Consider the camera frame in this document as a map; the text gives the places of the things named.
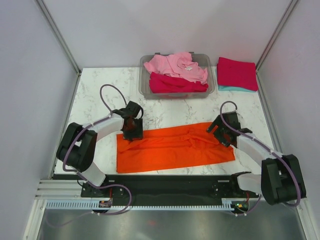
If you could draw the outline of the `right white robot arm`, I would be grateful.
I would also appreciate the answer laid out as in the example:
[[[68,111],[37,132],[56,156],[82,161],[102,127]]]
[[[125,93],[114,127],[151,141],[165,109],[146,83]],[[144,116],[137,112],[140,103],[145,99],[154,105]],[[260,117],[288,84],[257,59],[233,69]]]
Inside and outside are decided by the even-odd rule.
[[[253,192],[269,205],[299,204],[307,196],[298,158],[274,151],[261,142],[248,128],[243,128],[236,112],[218,115],[206,130],[225,147],[232,146],[261,167],[260,174],[243,171],[232,174],[229,191],[235,197]]]

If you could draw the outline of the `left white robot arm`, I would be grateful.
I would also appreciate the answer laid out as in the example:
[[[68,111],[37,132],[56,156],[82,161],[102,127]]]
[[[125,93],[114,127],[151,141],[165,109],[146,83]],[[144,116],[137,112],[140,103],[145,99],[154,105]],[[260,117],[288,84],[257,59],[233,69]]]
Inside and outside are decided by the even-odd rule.
[[[97,142],[104,137],[121,131],[126,141],[143,138],[143,108],[129,101],[126,107],[114,109],[106,117],[84,126],[75,122],[68,125],[56,152],[56,158],[62,161],[64,171],[75,172],[92,185],[92,191],[99,197],[106,196],[110,185],[106,175],[95,164]]]

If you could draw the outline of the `orange t shirt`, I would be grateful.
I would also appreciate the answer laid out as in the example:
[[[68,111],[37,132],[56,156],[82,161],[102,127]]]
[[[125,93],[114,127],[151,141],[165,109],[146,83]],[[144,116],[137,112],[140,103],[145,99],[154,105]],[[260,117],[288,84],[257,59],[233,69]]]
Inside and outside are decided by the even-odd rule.
[[[141,173],[235,160],[232,147],[225,147],[206,130],[210,122],[150,129],[143,139],[129,141],[116,136],[116,171],[119,174]]]

